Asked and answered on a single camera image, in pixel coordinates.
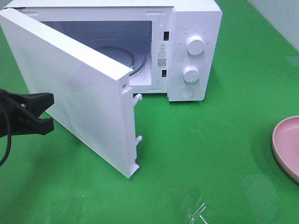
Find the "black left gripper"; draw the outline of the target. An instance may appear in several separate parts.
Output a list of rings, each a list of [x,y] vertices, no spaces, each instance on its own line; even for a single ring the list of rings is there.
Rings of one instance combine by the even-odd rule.
[[[53,118],[36,118],[25,120],[23,111],[17,107],[27,109],[35,116],[40,117],[54,104],[53,93],[16,94],[4,89],[0,90],[0,137],[11,135],[40,134],[46,135],[54,130]]]

